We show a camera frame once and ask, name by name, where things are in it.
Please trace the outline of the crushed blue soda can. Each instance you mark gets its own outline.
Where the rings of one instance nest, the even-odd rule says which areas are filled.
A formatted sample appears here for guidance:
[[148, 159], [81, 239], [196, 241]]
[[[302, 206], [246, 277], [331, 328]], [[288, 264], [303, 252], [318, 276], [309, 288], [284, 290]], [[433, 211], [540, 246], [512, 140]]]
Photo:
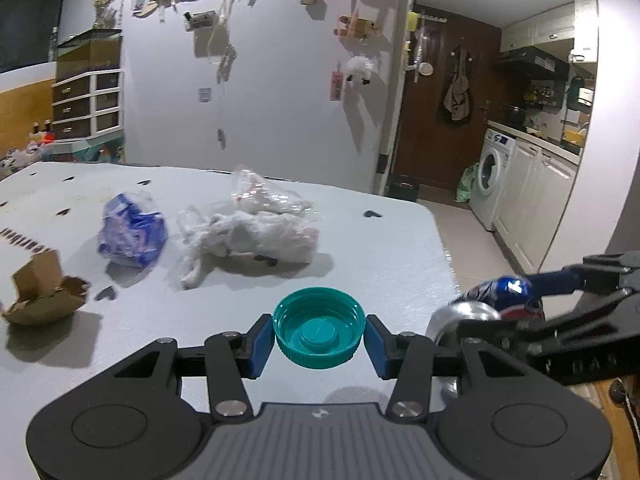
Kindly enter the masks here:
[[437, 309], [425, 335], [439, 347], [458, 344], [456, 330], [461, 321], [543, 320], [544, 305], [534, 294], [534, 285], [524, 276], [505, 275], [480, 283], [446, 306]]

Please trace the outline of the teal plastic lid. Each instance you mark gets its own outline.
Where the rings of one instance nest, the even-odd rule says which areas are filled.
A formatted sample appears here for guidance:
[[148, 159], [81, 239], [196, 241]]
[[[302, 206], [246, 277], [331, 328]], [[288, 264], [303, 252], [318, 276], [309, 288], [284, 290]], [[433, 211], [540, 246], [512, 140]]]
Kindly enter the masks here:
[[311, 370], [349, 361], [366, 327], [359, 302], [340, 290], [308, 287], [282, 299], [273, 311], [274, 336], [282, 353]]

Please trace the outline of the black floor trash bin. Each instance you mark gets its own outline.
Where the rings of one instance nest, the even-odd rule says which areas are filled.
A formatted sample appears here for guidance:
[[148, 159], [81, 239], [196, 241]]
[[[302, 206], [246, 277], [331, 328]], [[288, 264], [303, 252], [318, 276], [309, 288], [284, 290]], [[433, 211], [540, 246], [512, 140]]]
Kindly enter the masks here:
[[404, 174], [392, 174], [388, 182], [387, 196], [395, 200], [416, 203], [419, 198], [420, 183]]

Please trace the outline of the white kitchen cabinets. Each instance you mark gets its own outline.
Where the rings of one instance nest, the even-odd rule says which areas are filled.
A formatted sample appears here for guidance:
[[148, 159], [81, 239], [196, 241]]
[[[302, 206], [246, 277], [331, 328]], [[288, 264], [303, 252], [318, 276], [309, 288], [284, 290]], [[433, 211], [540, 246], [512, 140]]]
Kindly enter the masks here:
[[578, 166], [518, 139], [510, 157], [494, 226], [518, 268], [540, 270], [562, 220]]

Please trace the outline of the white plastic bag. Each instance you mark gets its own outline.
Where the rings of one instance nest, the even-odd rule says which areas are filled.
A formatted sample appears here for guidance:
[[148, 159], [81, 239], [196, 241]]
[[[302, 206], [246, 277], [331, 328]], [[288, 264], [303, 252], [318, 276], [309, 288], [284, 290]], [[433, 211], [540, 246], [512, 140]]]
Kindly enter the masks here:
[[249, 214], [213, 214], [191, 206], [178, 215], [177, 226], [186, 245], [179, 281], [184, 289], [198, 287], [209, 256], [228, 258], [253, 255], [277, 262], [311, 263], [319, 246], [320, 231], [295, 214], [259, 211]]

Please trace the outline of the green plastic bag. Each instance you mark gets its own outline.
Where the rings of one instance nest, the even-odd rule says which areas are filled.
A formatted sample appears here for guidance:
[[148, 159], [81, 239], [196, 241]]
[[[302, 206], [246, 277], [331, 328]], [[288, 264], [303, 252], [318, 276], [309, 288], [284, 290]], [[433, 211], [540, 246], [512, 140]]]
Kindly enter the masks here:
[[457, 204], [466, 204], [470, 200], [473, 185], [476, 180], [477, 168], [478, 163], [476, 162], [466, 167], [463, 171], [456, 188], [456, 196], [454, 196], [454, 201]]

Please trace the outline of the clear plastic bag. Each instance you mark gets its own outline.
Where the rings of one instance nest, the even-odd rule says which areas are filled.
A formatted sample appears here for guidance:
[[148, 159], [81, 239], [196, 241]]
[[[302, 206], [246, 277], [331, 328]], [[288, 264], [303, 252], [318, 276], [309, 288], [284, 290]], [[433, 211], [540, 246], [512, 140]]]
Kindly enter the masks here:
[[231, 196], [235, 209], [247, 214], [269, 212], [306, 217], [316, 212], [314, 205], [302, 196], [244, 166], [233, 171]]

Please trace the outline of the white front-load washing machine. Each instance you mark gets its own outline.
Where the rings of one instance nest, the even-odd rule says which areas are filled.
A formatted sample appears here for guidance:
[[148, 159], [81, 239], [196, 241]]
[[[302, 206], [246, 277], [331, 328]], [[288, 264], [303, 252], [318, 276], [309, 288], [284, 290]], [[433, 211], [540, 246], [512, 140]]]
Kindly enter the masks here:
[[494, 220], [515, 148], [512, 136], [491, 128], [486, 130], [469, 205], [488, 232], [495, 231]]

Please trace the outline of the crumpled blue white wrapper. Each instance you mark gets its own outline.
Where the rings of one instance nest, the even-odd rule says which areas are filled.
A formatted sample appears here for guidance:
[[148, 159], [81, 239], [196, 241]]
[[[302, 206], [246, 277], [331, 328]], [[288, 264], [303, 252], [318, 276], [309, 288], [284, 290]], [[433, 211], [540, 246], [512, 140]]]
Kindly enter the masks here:
[[98, 253], [144, 270], [157, 263], [167, 240], [165, 217], [148, 192], [119, 193], [103, 207]]

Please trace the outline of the dark brown door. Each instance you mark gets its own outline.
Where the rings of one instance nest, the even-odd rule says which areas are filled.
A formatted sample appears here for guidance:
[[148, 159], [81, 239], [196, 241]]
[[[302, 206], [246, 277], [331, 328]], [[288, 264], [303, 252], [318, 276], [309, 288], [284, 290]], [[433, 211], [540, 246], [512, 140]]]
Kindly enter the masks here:
[[394, 174], [452, 190], [480, 158], [486, 115], [500, 94], [492, 63], [501, 30], [419, 3], [413, 11], [426, 18], [411, 38], [422, 48], [416, 66], [433, 73], [406, 76]]

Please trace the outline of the hanging bag on door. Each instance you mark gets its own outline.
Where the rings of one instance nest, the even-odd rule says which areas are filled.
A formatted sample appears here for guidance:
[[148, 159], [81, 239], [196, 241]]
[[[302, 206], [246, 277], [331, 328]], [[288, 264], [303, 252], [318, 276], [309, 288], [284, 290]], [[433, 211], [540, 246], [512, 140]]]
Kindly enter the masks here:
[[469, 52], [457, 46], [453, 51], [454, 68], [448, 79], [440, 112], [442, 119], [448, 124], [458, 124], [466, 122], [472, 112], [472, 99], [470, 90], [470, 78], [468, 75], [468, 65], [472, 61]]

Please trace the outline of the torn brown cardboard piece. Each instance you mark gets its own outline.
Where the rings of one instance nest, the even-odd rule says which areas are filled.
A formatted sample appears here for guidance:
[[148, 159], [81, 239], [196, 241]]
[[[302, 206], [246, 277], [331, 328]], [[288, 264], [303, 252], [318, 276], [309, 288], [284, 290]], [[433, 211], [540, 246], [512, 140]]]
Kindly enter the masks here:
[[87, 301], [90, 284], [65, 275], [56, 250], [35, 254], [12, 276], [17, 300], [1, 309], [6, 322], [19, 326], [43, 326], [74, 314]]

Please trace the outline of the black range hood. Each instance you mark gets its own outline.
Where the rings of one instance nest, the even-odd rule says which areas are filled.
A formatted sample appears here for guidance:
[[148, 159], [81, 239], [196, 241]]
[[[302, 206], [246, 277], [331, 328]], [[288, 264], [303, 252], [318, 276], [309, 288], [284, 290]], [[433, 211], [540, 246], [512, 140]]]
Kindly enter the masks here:
[[496, 63], [533, 80], [567, 80], [570, 73], [567, 62], [536, 47], [501, 52]]

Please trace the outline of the pink hanging tag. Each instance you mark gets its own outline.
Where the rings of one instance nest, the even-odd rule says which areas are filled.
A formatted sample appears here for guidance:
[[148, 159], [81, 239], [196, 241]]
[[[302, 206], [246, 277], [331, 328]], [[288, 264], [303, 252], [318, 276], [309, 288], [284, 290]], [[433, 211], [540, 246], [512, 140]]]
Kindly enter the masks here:
[[339, 70], [334, 70], [331, 74], [330, 100], [332, 102], [339, 101], [342, 98], [344, 84], [344, 74]]

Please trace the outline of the white plush sheep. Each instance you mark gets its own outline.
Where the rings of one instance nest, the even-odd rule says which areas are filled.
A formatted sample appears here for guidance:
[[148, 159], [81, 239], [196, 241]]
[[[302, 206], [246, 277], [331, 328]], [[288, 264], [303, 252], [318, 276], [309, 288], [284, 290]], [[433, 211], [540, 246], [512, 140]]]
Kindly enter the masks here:
[[345, 65], [346, 81], [350, 84], [370, 84], [373, 72], [374, 63], [366, 56], [354, 56]]

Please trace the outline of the white drawer cabinet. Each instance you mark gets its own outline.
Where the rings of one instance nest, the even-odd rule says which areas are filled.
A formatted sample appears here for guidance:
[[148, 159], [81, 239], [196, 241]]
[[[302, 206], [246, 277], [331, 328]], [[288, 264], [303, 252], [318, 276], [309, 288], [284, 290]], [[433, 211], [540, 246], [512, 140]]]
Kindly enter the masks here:
[[95, 139], [124, 126], [124, 72], [90, 70], [51, 86], [57, 141]]

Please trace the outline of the glass terrarium tank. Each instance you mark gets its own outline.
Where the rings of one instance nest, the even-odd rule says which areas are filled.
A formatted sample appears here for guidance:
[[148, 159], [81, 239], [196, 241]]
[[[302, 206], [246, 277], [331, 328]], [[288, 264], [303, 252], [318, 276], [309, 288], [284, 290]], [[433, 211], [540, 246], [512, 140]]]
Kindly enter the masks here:
[[119, 68], [120, 52], [120, 29], [88, 29], [58, 45], [55, 81], [70, 79], [85, 72]]

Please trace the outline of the dried flower bouquet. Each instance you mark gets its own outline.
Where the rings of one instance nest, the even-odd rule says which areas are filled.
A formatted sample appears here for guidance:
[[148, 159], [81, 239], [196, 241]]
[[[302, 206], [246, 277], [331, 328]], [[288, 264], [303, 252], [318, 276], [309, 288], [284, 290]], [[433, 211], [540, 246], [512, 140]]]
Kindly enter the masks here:
[[115, 27], [115, 0], [92, 0], [94, 14], [93, 27], [97, 29], [112, 29]]

